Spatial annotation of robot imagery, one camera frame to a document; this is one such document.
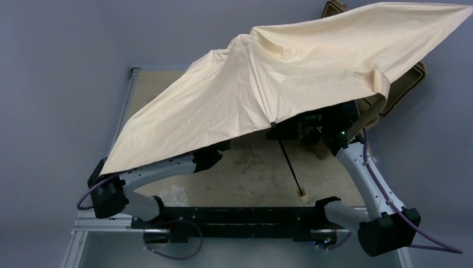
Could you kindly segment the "beige folding umbrella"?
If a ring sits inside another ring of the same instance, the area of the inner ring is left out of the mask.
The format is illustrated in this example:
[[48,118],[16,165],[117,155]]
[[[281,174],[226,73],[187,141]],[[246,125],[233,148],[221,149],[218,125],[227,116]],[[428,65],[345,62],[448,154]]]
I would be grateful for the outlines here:
[[459,4],[379,2],[257,26],[211,50],[124,125],[102,174],[138,168],[380,95],[472,14]]

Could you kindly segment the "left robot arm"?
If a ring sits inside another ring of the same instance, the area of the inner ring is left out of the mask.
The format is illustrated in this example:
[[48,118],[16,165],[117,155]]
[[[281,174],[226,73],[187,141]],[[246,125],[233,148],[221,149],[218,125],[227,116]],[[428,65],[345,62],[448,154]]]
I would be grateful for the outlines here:
[[107,158],[101,159],[87,181],[95,217],[104,219],[123,213],[145,222],[155,219],[164,208],[162,200],[157,196],[138,194],[135,190],[172,176],[208,170],[222,159],[221,151],[230,150],[230,144],[231,141],[226,140],[193,152],[108,175],[100,175]]

